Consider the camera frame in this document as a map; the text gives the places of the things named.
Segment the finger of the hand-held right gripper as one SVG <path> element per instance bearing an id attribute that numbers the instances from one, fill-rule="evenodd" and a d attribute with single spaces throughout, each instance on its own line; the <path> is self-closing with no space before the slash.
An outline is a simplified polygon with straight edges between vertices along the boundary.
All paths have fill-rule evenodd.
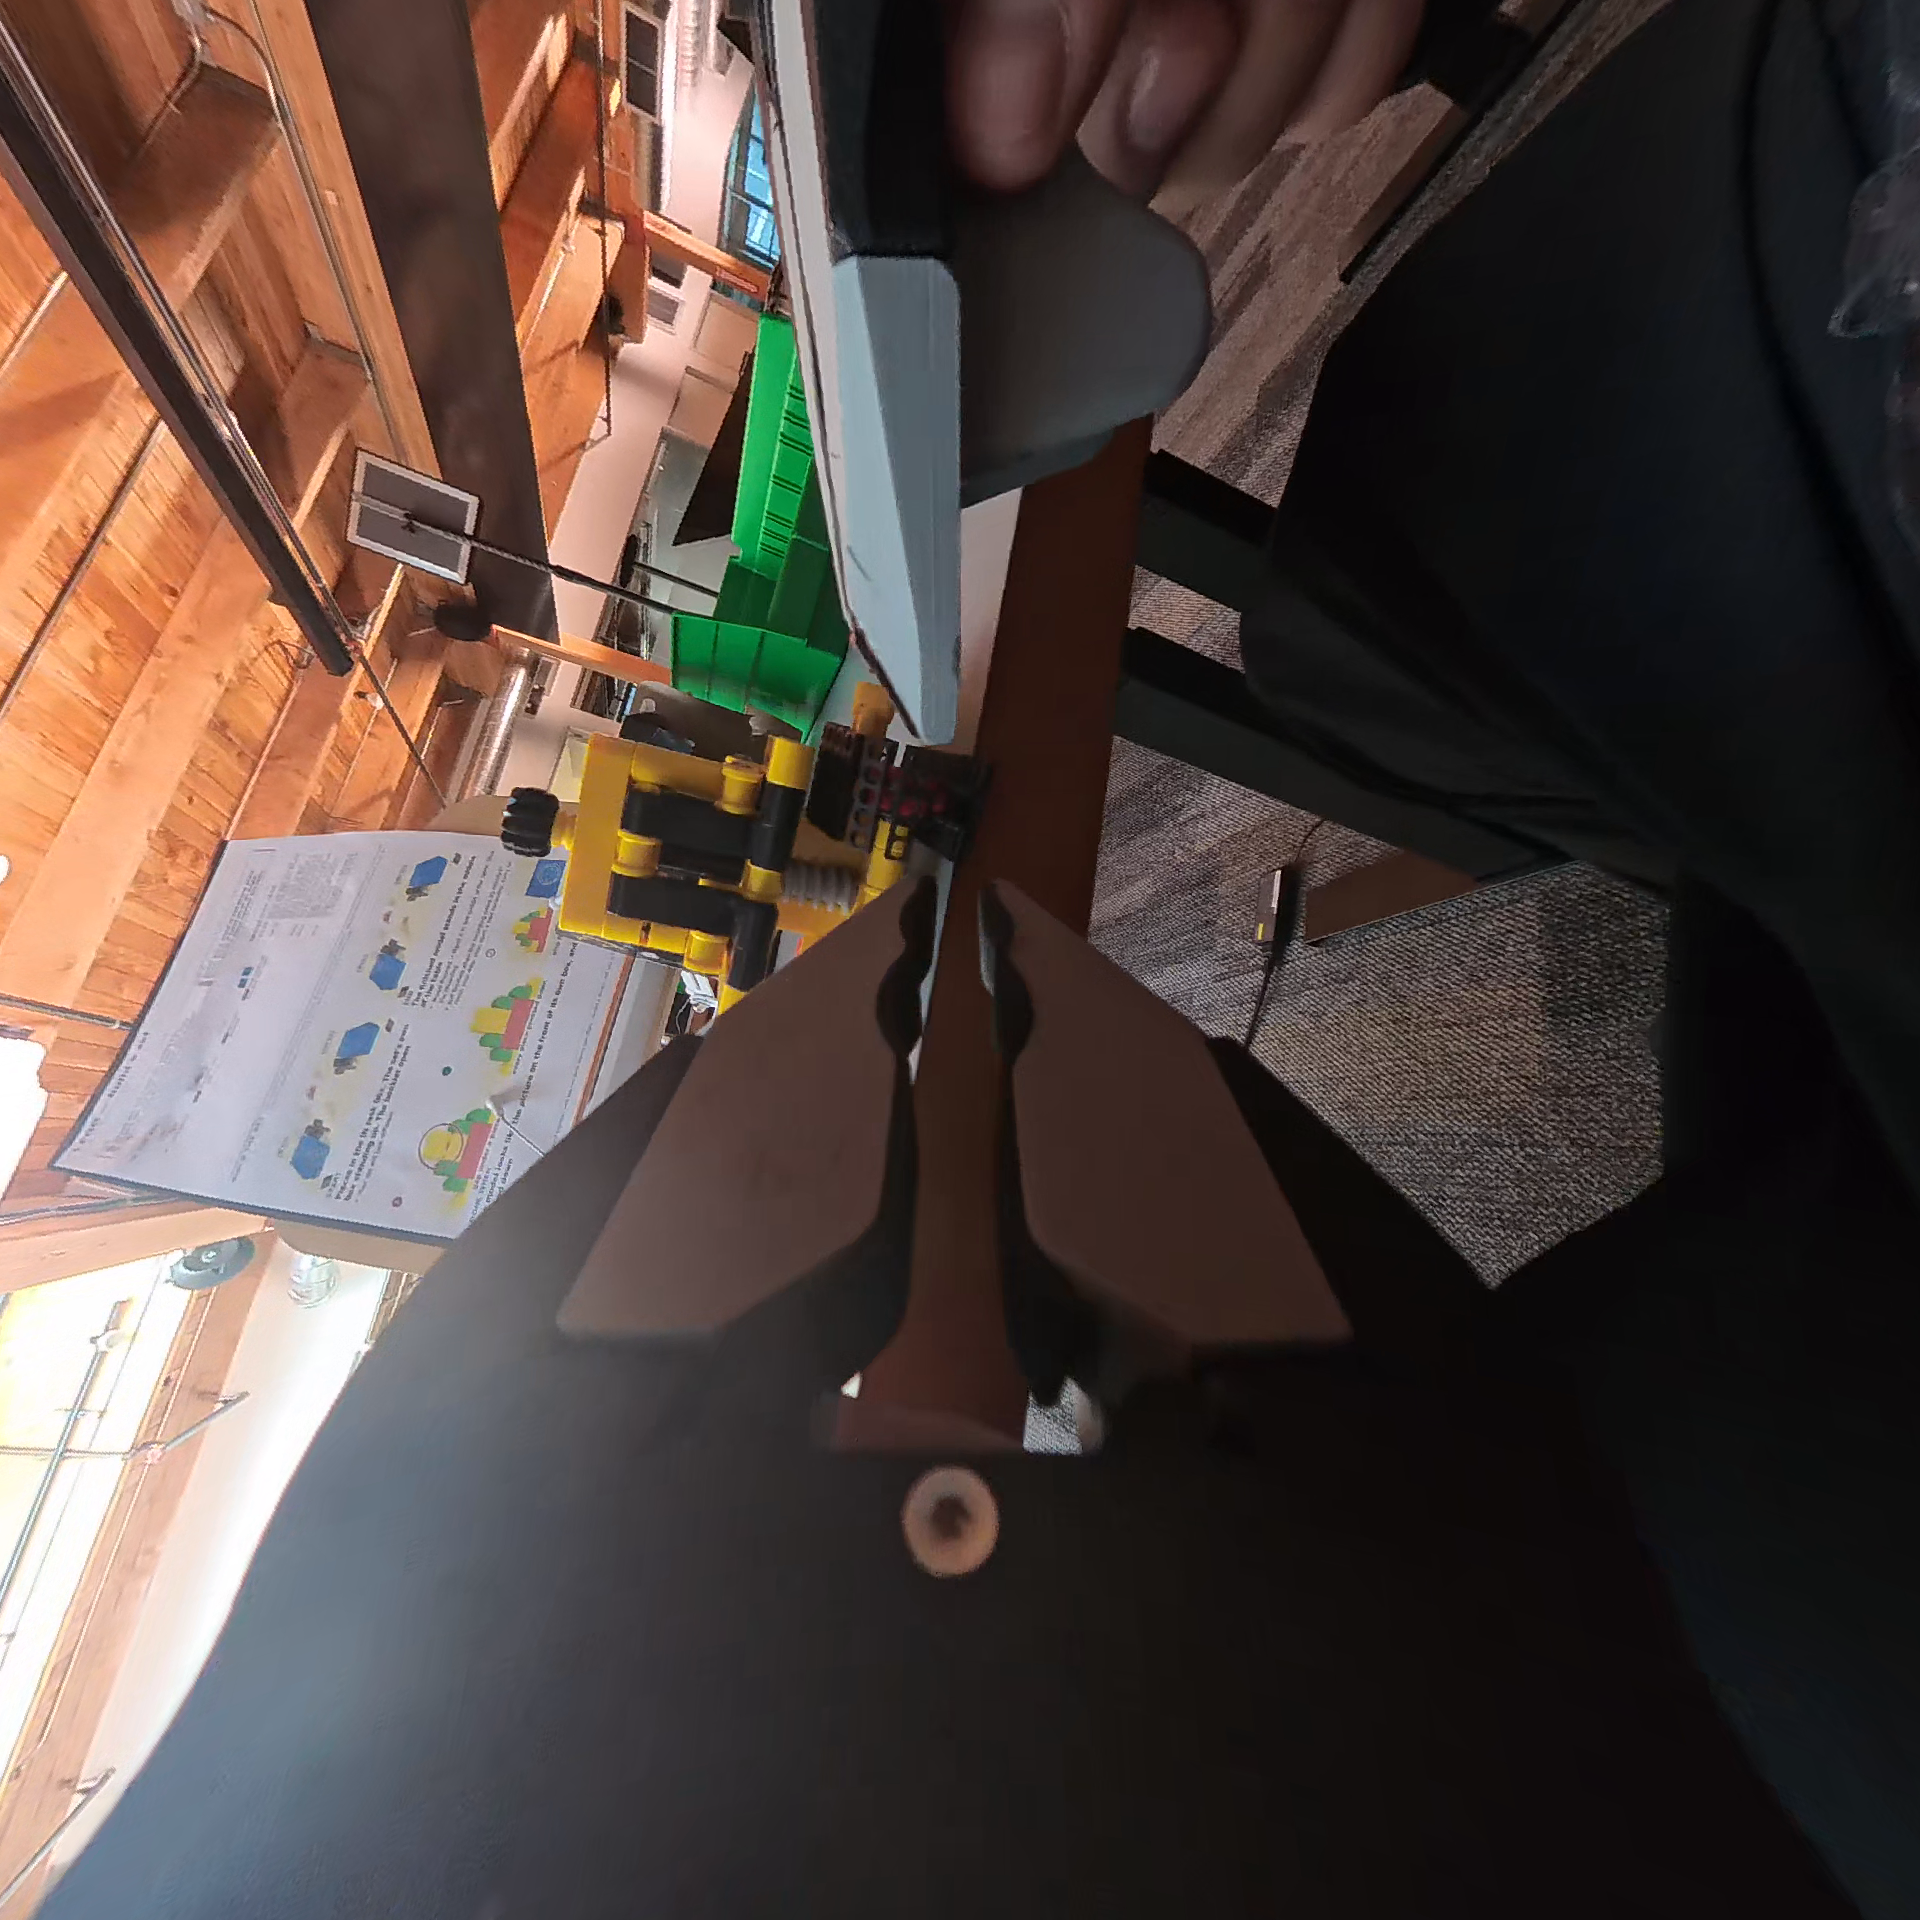
<path id="1" fill-rule="evenodd" d="M 956 734 L 961 305 L 951 261 L 834 257 L 811 93 L 819 3 L 757 3 L 757 106 L 836 589 L 902 722 Z"/>
<path id="2" fill-rule="evenodd" d="M 963 506 L 1093 460 L 1166 412 L 1212 345 L 1210 268 L 1078 149 L 956 214 Z"/>

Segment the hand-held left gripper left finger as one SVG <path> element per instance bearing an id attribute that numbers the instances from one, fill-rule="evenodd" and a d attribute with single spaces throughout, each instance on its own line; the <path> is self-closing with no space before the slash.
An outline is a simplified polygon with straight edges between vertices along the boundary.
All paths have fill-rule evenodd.
<path id="1" fill-rule="evenodd" d="M 914 1066 L 939 883 L 897 883 L 692 1051 L 559 1307 L 596 1339 L 723 1336 L 914 1188 Z"/>

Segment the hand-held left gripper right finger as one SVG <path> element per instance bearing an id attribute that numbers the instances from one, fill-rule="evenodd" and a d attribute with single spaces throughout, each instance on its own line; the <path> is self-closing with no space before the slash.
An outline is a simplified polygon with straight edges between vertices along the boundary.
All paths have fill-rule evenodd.
<path id="1" fill-rule="evenodd" d="M 1207 1358 L 1350 1344 L 1207 1037 L 1014 884 L 975 917 L 1002 1301 L 1034 1400 L 1116 1405 Z"/>

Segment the yellow black lego excavator model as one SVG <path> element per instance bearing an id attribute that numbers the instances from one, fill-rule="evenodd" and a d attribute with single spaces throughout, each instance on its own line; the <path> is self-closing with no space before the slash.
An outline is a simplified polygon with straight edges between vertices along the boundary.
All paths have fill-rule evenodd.
<path id="1" fill-rule="evenodd" d="M 874 683 L 813 742 L 681 700 L 589 737 L 575 801 L 519 787 L 506 851 L 563 860 L 563 933 L 702 980 L 721 1012 L 906 877 L 969 853 L 993 787 L 966 752 L 894 739 Z"/>

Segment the person's right hand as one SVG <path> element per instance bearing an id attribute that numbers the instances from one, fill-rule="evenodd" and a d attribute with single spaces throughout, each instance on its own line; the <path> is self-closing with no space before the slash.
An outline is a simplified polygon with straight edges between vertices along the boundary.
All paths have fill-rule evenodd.
<path id="1" fill-rule="evenodd" d="M 1427 3 L 945 4 L 951 154 L 1012 195 L 1078 150 L 1122 195 L 1189 212 L 1281 146 L 1387 99 Z"/>

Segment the green plastic bin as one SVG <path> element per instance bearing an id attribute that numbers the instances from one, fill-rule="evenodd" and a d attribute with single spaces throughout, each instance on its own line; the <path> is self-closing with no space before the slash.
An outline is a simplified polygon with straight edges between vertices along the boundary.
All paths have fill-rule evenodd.
<path id="1" fill-rule="evenodd" d="M 742 388 L 731 560 L 723 608 L 780 633 L 806 633 L 834 608 L 833 552 L 813 458 L 797 333 L 761 316 Z"/>
<path id="2" fill-rule="evenodd" d="M 806 633 L 698 612 L 675 612 L 670 628 L 675 690 L 735 713 L 771 716 L 802 740 L 817 739 L 849 656 L 849 622 L 836 608 Z"/>

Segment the brown wooden table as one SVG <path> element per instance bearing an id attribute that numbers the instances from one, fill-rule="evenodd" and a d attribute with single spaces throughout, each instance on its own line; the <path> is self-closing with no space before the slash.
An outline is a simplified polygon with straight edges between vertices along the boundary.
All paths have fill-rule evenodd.
<path id="1" fill-rule="evenodd" d="M 1025 492 L 975 721 L 993 794 L 953 870 L 917 1070 L 919 1210 L 901 1331 L 841 1402 L 843 1452 L 1020 1450 L 1026 1384 L 1003 1328 L 1002 1066 L 979 902 L 1007 880 L 1089 930 L 1114 700 L 1130 630 L 1149 416 Z"/>

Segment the printed instruction sheet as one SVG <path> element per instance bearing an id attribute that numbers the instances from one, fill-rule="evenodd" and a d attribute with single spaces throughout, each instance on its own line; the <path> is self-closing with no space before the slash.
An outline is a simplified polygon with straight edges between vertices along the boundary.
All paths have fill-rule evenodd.
<path id="1" fill-rule="evenodd" d="M 473 833 L 226 844 L 55 1169 L 454 1241 L 614 1051 L 634 961 L 563 930 L 563 877 Z"/>

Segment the white ceiling light panel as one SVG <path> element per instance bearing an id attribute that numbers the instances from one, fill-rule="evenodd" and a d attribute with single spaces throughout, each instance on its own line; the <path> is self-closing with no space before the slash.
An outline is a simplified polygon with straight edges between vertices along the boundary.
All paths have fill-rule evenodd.
<path id="1" fill-rule="evenodd" d="M 351 460 L 345 540 L 449 586 L 466 586 L 483 502 L 371 449 Z"/>

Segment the person's black clothing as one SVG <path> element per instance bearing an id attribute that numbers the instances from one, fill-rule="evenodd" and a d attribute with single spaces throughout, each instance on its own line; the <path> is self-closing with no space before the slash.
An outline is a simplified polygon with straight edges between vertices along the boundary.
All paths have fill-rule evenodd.
<path id="1" fill-rule="evenodd" d="M 1309 752 L 1669 900 L 1665 1170 L 1505 1288 L 1722 1713 L 1916 1915 L 1916 4 L 1666 4 L 1318 374 Z"/>

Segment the black metal table frame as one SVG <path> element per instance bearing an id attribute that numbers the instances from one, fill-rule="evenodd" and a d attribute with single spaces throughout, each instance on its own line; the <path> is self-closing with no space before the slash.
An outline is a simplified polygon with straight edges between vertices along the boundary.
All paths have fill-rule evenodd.
<path id="1" fill-rule="evenodd" d="M 1274 510 L 1212 470 L 1153 451 L 1142 467 L 1137 564 L 1242 612 L 1260 582 Z M 1281 740 L 1244 669 L 1146 628 L 1121 648 L 1116 737 L 1267 801 L 1281 797 Z"/>

